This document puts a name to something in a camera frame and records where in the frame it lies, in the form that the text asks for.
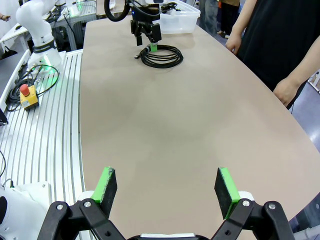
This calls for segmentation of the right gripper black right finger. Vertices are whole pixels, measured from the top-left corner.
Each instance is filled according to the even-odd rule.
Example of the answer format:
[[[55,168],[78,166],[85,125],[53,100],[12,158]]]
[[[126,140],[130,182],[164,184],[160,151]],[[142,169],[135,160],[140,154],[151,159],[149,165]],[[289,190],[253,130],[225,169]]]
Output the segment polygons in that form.
[[[267,201],[259,205],[248,193],[241,195],[226,167],[217,169],[214,191],[224,219],[213,240],[236,240],[240,233],[251,231],[257,240],[293,240],[282,205]]]

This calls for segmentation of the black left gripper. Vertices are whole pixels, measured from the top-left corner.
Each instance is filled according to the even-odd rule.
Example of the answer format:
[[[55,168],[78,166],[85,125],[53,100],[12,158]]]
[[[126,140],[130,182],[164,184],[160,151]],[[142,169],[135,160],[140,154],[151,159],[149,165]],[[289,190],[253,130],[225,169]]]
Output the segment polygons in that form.
[[[136,45],[143,44],[142,33],[148,36],[150,51],[158,50],[158,42],[162,40],[159,23],[153,23],[160,19],[161,10],[158,6],[132,6],[132,20],[130,21],[131,33],[136,38]]]

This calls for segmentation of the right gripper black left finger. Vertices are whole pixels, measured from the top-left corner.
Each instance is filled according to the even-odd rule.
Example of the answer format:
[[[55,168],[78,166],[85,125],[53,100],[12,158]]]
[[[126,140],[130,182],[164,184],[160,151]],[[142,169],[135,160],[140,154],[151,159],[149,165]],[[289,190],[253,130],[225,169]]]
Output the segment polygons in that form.
[[[123,240],[124,236],[109,220],[117,192],[116,172],[105,167],[93,194],[73,205],[51,203],[40,228],[39,240],[74,240],[82,231],[91,231],[98,240]]]

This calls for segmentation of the person's right hand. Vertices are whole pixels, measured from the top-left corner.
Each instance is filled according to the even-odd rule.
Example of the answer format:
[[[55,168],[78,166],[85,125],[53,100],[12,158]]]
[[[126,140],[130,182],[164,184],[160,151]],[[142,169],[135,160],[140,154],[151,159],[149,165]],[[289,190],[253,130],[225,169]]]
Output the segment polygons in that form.
[[[232,52],[235,56],[238,54],[242,38],[245,33],[246,29],[244,29],[242,32],[232,31],[229,35],[229,38],[225,44],[225,47]]]

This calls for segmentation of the person's left hand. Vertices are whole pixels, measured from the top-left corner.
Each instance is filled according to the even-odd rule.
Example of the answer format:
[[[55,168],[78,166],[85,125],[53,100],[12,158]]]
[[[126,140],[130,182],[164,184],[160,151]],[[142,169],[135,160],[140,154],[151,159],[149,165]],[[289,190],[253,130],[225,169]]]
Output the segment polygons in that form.
[[[287,107],[296,96],[299,87],[304,80],[300,80],[294,76],[288,76],[281,80],[273,90],[274,95]]]

